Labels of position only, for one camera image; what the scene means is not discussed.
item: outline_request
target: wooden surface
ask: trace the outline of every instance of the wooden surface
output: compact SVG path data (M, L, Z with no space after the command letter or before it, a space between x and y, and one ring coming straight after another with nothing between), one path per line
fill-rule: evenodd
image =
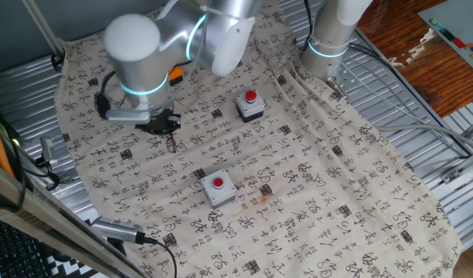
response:
M432 108L446 117L473 101L473 69L417 14L442 2L374 0L359 28Z
M473 278L473 247L461 254L454 267L453 278Z

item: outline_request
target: metal rack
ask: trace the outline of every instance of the metal rack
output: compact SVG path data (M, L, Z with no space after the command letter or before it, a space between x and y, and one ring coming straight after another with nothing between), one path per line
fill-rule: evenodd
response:
M55 56L62 56L62 49L35 2L22 1L43 32ZM308 22L302 1L278 2L288 17L298 43L303 43L308 31ZM310 3L312 13L315 13L322 1L310 1ZM354 40L377 51L361 32L355 35ZM344 64L364 83L392 103L400 106L399 100L403 101L417 117L429 124L454 127L436 115L401 75L395 76L383 64L353 49L346 53ZM69 175L73 180L52 191L53 196L36 186L36 191L29 193L26 199L24 212L13 215L0 211L0 219L31 233L51 246L56 245L57 249L69 253L109 276L119 276L119 272L122 272L132 277L142 277L136 266L118 254L108 243L104 243L104 240L95 238L95 234L91 235L88 226L75 216L94 207L74 167L56 118L53 98L59 78L60 74L54 70L49 58L38 59L0 73L0 107L6 120L20 133L22 149L31 157L37 158L41 154L39 138L51 137L59 157L59 166L53 172L59 176ZM367 90L347 70L342 71L339 83L347 91L351 105L374 125L413 124L412 118ZM473 128L467 133L473 134ZM430 131L403 131L386 136L439 198L464 243L464 249L467 249L473 244L473 161L470 163L458 159L461 154L451 150ZM445 182L444 176L455 169L460 177ZM5 178L0 169L0 191L10 202L16 202L18 188L19 185ZM45 222L47 225L39 228L30 225L26 221L29 219L41 224ZM82 246L87 244L90 247L88 253L78 249L77 243ZM112 269L110 266L117 266L117 269Z

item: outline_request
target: metal frame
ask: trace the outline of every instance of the metal frame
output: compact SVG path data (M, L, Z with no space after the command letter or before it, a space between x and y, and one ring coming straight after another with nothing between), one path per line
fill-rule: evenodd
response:
M0 204L15 205L21 186L0 168ZM40 185L27 190L19 212L0 209L0 220L106 276L148 277Z
M63 50L63 47L61 47L60 42L55 36L53 30L51 29L51 27L49 27L48 22L46 21L46 19L44 19L44 15L39 10L39 7L37 6L36 2L34 2L34 0L22 0L22 2L23 5L27 8L27 12L29 12L30 16L32 16L32 19L34 19L34 22L36 23L37 27L39 27L39 30L41 30L44 39L46 39L46 41L48 42L49 47L53 51L54 55L56 57L64 59L65 51Z

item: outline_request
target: cable connector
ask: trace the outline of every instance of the cable connector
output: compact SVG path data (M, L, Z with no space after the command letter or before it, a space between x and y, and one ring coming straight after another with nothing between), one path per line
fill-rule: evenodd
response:
M137 235L135 236L135 243L140 245L143 245L144 243L158 244L158 241L145 236L145 232L137 232Z

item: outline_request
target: blue led ring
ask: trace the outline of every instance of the blue led ring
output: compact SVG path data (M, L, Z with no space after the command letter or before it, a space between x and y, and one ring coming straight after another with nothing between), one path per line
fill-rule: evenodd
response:
M315 50L314 47L312 47L312 44L310 42L308 42L308 46L312 49L312 51L314 51L315 54L326 57L326 58L340 57L341 55L345 54L345 52L347 50L347 49L345 49L345 51L343 51L342 53L336 54L336 55L327 55L327 54L323 54L323 53L320 53L319 51Z
M123 85L122 83L120 83L120 87L121 89L123 89L125 92L127 93L130 93L130 94L133 94L133 95L136 95L136 96L145 96L145 95L148 95L150 93L155 93L157 92L159 89L161 89L166 81L168 81L168 74L166 73L166 77L165 77L165 80L161 83L161 85L157 86L156 88L152 89L152 90L149 90L149 91L145 91L145 92L138 92L138 91L134 91L132 89L128 89L125 85Z
M196 32L199 29L200 25L204 22L206 19L206 15L203 15L199 21L196 23L192 31L190 32L189 39L187 40L187 47L185 49L185 55L187 56L187 59L190 60L190 46L192 46L192 41L193 37L196 36Z

